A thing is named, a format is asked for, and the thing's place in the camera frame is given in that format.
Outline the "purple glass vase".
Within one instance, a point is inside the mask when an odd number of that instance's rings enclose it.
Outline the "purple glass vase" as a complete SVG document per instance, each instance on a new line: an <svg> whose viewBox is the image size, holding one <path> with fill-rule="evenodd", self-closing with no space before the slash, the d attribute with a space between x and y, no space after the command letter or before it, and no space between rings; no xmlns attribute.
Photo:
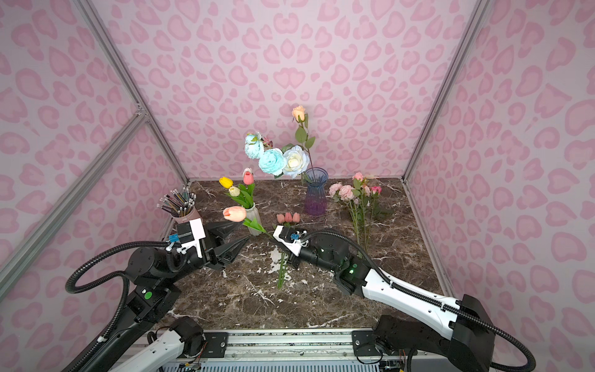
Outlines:
<svg viewBox="0 0 595 372"><path fill-rule="evenodd" d="M307 185L305 212L314 216L325 214L327 208L325 186L328 172L320 167L312 167L305 172L305 181Z"/></svg>

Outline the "small pink twin rose stem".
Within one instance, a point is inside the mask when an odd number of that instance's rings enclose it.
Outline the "small pink twin rose stem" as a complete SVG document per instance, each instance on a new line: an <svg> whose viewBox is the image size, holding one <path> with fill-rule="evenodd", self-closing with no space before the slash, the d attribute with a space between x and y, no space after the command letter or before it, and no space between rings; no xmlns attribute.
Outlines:
<svg viewBox="0 0 595 372"><path fill-rule="evenodd" d="M359 194L359 190L354 186L342 182L336 182L329 188L329 196L335 202L344 204L349 210L357 243L361 243L362 227L364 226L360 221Z"/></svg>

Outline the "light pink double peony stem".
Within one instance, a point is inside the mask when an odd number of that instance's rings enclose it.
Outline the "light pink double peony stem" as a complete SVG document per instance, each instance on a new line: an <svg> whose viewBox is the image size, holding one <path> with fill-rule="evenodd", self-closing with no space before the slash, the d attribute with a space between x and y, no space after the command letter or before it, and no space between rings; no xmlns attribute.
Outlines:
<svg viewBox="0 0 595 372"><path fill-rule="evenodd" d="M361 184L359 188L355 189L358 196L353 200L355 205L355 221L357 224L357 232L361 237L367 234L367 213L371 211L371 191L366 184Z"/></svg>

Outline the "salmon pink rose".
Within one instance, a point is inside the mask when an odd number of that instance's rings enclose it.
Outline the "salmon pink rose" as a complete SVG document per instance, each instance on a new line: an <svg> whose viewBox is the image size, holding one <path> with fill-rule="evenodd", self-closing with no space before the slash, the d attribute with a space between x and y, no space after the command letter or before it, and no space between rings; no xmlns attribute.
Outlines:
<svg viewBox="0 0 595 372"><path fill-rule="evenodd" d="M357 172L353 176L353 186L359 188L361 184L366 184L368 186L368 179L361 172ZM361 237L361 243L359 243L365 250L368 248L368 232L369 229L367 227L367 234Z"/></svg>

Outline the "magenta rose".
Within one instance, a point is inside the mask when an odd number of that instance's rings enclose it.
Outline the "magenta rose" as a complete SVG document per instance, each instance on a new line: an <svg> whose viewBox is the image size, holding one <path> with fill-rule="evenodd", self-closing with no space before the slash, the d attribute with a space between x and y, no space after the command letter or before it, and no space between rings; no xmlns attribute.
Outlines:
<svg viewBox="0 0 595 372"><path fill-rule="evenodd" d="M382 221L390 214L381 201L381 186L373 186L370 188L370 216L375 221Z"/></svg>

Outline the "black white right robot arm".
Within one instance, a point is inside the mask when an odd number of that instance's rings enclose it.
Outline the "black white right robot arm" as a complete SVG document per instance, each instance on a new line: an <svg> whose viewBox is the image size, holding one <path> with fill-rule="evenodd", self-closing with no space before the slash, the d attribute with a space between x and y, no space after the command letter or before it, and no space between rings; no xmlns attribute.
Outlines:
<svg viewBox="0 0 595 372"><path fill-rule="evenodd" d="M374 333L382 353L428 351L461 371L536 368L528 347L496 327L473 296L455 299L402 281L382 270L361 245L333 229L307 232L278 226L274 239L297 262L332 272L341 292L383 303L412 318L405 322L381 317Z"/></svg>

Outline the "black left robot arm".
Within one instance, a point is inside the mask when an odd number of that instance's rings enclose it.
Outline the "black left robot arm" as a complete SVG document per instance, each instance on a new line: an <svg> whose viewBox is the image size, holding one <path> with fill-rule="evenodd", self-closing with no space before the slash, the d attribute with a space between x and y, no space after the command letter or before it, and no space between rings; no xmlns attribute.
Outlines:
<svg viewBox="0 0 595 372"><path fill-rule="evenodd" d="M172 310L181 296L178 281L203 268L221 271L234 262L250 240L249 236L229 240L238 227L238 223L230 221L202 224L196 219L178 225L175 238L123 243L82 264L66 281L68 293L91 291L118 277L123 289L113 317L65 369L110 370L125 351ZM79 284L94 266L128 250L133 253L125 270Z"/></svg>

